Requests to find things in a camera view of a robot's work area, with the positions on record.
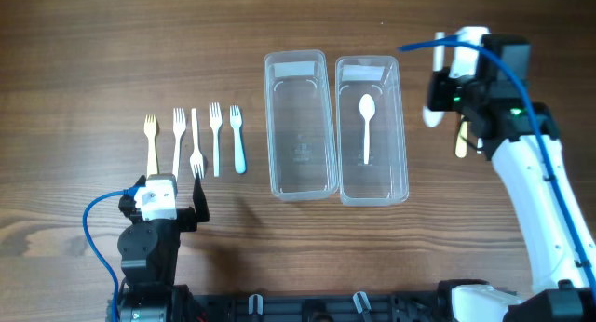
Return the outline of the white upside-down plastic fork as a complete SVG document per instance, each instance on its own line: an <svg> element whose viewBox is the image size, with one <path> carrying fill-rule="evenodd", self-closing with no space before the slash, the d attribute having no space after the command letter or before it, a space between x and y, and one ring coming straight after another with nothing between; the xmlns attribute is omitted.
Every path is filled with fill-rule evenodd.
<svg viewBox="0 0 596 322"><path fill-rule="evenodd" d="M193 152L190 156L190 165L194 177L203 179L205 176L204 156L199 149L199 127L196 108L191 109L191 128L193 138Z"/></svg>

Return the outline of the left clear plastic container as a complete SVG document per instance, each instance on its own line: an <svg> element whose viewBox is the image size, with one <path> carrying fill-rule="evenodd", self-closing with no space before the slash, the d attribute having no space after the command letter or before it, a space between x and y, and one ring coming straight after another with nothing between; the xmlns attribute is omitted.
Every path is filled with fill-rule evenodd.
<svg viewBox="0 0 596 322"><path fill-rule="evenodd" d="M266 55L264 96L272 194L285 202L333 195L339 179L324 53Z"/></svg>

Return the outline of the white upside-down plastic spoon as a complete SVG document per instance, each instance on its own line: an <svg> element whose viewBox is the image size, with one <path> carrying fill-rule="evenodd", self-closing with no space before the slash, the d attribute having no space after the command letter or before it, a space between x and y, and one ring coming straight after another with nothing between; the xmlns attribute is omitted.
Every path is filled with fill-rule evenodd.
<svg viewBox="0 0 596 322"><path fill-rule="evenodd" d="M433 71L441 71L444 65L444 47L433 49ZM431 111L427 106L423 107L423 121L427 127L436 127L444 116L444 112Z"/></svg>

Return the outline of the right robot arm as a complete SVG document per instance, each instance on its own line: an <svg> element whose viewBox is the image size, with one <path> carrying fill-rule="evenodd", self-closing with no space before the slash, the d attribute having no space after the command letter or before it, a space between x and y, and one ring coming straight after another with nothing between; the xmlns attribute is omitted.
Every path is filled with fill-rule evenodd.
<svg viewBox="0 0 596 322"><path fill-rule="evenodd" d="M527 89L531 46L521 36L465 27L427 42L433 74L424 119L456 112L504 183L524 239L533 296L522 299L480 280L439 285L437 311L453 321L592 321L595 242L562 160L547 105Z"/></svg>

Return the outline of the light blue plastic fork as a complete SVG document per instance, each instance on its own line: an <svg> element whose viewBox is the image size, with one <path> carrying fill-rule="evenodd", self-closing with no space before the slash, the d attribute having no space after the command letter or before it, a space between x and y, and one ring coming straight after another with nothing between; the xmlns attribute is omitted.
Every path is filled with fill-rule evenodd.
<svg viewBox="0 0 596 322"><path fill-rule="evenodd" d="M234 132L235 170L238 174L246 172L246 158L241 139L242 116L237 105L230 107L230 125Z"/></svg>

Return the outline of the clear plastic container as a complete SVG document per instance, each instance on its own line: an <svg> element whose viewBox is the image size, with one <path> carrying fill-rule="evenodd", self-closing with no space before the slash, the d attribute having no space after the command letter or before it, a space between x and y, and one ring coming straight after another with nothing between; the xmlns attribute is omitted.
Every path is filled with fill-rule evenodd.
<svg viewBox="0 0 596 322"><path fill-rule="evenodd" d="M359 101L370 94L368 165L363 163L364 120ZM391 206L409 196L400 68L391 56L343 56L335 64L335 101L340 198L355 207Z"/></svg>
<svg viewBox="0 0 596 322"><path fill-rule="evenodd" d="M333 195L339 179L324 53L266 55L264 96L272 194L285 202Z"/></svg>

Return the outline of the white long plastic fork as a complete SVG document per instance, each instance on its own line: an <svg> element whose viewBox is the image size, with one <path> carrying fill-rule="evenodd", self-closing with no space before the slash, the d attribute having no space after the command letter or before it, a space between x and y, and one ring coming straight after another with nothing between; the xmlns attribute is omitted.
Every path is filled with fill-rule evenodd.
<svg viewBox="0 0 596 322"><path fill-rule="evenodd" d="M209 104L209 113L210 113L210 128L212 130L213 135L213 149L212 149L212 166L213 166L213 175L215 177L220 176L220 142L219 142L219 133L221 126L223 124L223 117L221 106L219 102L211 102Z"/></svg>

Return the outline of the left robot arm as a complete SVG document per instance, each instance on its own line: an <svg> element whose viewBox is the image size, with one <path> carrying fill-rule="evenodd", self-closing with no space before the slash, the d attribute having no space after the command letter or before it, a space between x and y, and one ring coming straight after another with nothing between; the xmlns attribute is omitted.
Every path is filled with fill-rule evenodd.
<svg viewBox="0 0 596 322"><path fill-rule="evenodd" d="M171 174L141 176L120 197L118 207L131 221L117 241L125 278L116 284L107 321L207 321L208 313L186 285L175 283L180 235L210 220L202 179L194 178L188 208L176 206Z"/></svg>

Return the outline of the yellow plastic spoon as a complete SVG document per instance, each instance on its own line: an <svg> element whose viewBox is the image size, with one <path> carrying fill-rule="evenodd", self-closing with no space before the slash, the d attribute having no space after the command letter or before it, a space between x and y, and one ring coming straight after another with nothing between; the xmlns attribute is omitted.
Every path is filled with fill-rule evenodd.
<svg viewBox="0 0 596 322"><path fill-rule="evenodd" d="M464 118L460 121L454 153L458 158L464 158L467 155L467 121Z"/></svg>

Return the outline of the cream yellow plastic fork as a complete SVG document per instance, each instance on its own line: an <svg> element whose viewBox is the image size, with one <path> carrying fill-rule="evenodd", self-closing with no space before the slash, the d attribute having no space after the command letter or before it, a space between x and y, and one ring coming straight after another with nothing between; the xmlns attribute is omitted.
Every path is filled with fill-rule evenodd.
<svg viewBox="0 0 596 322"><path fill-rule="evenodd" d="M143 130L148 140L147 175L151 176L158 173L156 153L157 121L154 114L148 114L145 117Z"/></svg>

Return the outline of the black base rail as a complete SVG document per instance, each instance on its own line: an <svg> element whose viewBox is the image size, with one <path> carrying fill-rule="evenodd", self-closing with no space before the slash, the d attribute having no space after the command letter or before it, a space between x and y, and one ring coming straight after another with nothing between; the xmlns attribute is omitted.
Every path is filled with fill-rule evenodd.
<svg viewBox="0 0 596 322"><path fill-rule="evenodd" d="M206 311L204 321L433 322L445 319L435 311L435 295L424 291L322 296L203 295L196 296L195 300Z"/></svg>

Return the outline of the right clear plastic container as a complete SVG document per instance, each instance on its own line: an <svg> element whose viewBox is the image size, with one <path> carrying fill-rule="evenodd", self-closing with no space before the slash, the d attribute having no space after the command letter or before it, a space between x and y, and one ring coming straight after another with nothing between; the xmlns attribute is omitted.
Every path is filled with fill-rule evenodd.
<svg viewBox="0 0 596 322"><path fill-rule="evenodd" d="M363 163L364 120L359 101L370 94L368 165ZM335 101L340 198L355 207L391 206L409 196L400 68L391 56L343 56L335 64Z"/></svg>

